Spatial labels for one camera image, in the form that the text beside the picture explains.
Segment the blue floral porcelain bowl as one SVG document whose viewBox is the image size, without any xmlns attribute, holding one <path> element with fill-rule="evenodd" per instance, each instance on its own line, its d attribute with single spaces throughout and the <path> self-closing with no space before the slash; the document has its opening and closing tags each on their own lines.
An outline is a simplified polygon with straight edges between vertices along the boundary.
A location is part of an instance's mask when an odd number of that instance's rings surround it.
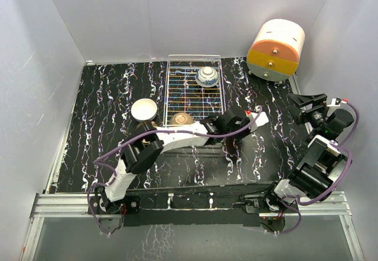
<svg viewBox="0 0 378 261">
<path fill-rule="evenodd" d="M 219 83 L 219 72 L 213 67 L 202 67 L 195 75 L 195 81 L 198 85 L 205 88 L 211 88 Z"/>
</svg>

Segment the tan bowl with brown rim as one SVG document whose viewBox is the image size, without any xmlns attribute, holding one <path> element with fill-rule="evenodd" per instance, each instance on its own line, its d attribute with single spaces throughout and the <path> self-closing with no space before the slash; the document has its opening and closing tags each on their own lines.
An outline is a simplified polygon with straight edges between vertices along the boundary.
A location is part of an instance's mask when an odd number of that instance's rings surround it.
<svg viewBox="0 0 378 261">
<path fill-rule="evenodd" d="M 142 126 L 147 126 L 147 125 L 148 126 L 151 125 L 154 128 L 158 126 L 154 121 L 148 120 L 148 121 L 140 122 L 139 124 L 137 124 L 136 129 L 141 128 Z"/>
</svg>

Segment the black bowl with beige outside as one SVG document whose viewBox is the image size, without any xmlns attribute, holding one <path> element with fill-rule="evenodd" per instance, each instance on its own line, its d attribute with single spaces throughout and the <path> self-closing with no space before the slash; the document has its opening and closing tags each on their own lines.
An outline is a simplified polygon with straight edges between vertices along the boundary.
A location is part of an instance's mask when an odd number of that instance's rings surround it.
<svg viewBox="0 0 378 261">
<path fill-rule="evenodd" d="M 194 123 L 194 119 L 185 112 L 175 113 L 170 119 L 170 125 L 191 125 Z"/>
</svg>

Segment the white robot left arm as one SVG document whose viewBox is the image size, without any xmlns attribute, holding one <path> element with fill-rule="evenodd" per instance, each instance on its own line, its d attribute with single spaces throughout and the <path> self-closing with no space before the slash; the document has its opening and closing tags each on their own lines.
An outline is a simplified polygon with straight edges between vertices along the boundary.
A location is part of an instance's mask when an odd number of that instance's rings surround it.
<svg viewBox="0 0 378 261">
<path fill-rule="evenodd" d="M 217 144 L 227 138 L 243 139 L 252 132 L 255 120 L 250 112 L 229 109 L 224 114 L 209 116 L 189 125 L 155 127 L 142 122 L 121 146 L 94 160 L 109 168 L 109 181 L 89 188 L 97 199 L 97 211 L 116 213 L 126 207 L 126 190 L 138 174 L 147 172 L 164 152 L 186 147 Z"/>
</svg>

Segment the white bowl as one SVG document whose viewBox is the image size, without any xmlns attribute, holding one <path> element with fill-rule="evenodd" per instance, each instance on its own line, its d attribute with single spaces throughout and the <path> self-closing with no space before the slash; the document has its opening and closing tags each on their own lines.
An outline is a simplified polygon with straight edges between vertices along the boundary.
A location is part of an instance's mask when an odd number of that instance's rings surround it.
<svg viewBox="0 0 378 261">
<path fill-rule="evenodd" d="M 157 104 L 147 98 L 137 100 L 131 107 L 131 115 L 138 122 L 153 120 L 157 111 Z"/>
</svg>

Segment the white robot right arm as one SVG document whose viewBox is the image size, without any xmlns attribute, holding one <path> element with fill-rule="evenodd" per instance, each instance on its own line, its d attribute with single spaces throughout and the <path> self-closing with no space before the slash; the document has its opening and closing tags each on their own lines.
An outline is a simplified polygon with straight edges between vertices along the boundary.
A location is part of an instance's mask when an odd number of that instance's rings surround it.
<svg viewBox="0 0 378 261">
<path fill-rule="evenodd" d="M 346 128 L 355 131 L 359 122 L 356 108 L 343 109 L 351 103 L 340 97 L 327 103 L 326 94 L 291 93 L 288 97 L 292 103 L 288 110 L 296 124 L 311 126 L 307 151 L 285 179 L 271 183 L 265 190 L 239 195 L 234 208 L 247 213 L 265 209 L 282 217 L 301 198 L 309 199 L 306 205 L 324 201 L 351 165 L 349 155 L 341 149 L 343 143 L 337 139 Z"/>
</svg>

